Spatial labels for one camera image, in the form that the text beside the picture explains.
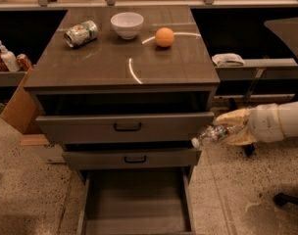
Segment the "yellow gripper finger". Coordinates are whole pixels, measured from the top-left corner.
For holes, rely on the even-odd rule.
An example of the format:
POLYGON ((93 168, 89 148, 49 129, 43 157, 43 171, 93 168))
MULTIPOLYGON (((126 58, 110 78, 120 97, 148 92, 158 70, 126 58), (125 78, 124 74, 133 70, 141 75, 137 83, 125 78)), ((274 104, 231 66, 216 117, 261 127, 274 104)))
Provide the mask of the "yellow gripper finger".
POLYGON ((245 146, 255 143, 257 139, 253 136, 248 127, 244 127, 237 133, 231 134, 225 139, 225 143, 231 146, 245 146))
POLYGON ((219 115, 214 120, 214 125, 245 125, 252 111, 250 109, 238 109, 219 115))

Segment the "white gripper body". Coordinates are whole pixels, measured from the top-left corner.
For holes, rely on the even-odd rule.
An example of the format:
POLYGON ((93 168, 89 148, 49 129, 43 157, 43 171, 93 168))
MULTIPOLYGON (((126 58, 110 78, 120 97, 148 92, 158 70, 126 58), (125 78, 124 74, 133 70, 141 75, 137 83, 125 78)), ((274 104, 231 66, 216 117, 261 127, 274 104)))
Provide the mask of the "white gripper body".
POLYGON ((248 118, 251 134, 261 142, 272 143, 284 138, 278 116, 278 105, 259 105, 251 111, 248 118))

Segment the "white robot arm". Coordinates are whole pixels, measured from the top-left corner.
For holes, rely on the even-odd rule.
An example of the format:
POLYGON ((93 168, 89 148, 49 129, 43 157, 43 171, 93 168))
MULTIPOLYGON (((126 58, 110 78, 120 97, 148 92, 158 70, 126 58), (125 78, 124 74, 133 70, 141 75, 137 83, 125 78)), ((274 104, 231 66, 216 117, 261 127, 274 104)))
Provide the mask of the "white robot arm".
POLYGON ((264 104, 222 114, 215 125, 244 125, 237 134, 231 134, 225 143, 243 146, 255 142, 272 143, 287 137, 298 137, 298 102, 264 104))

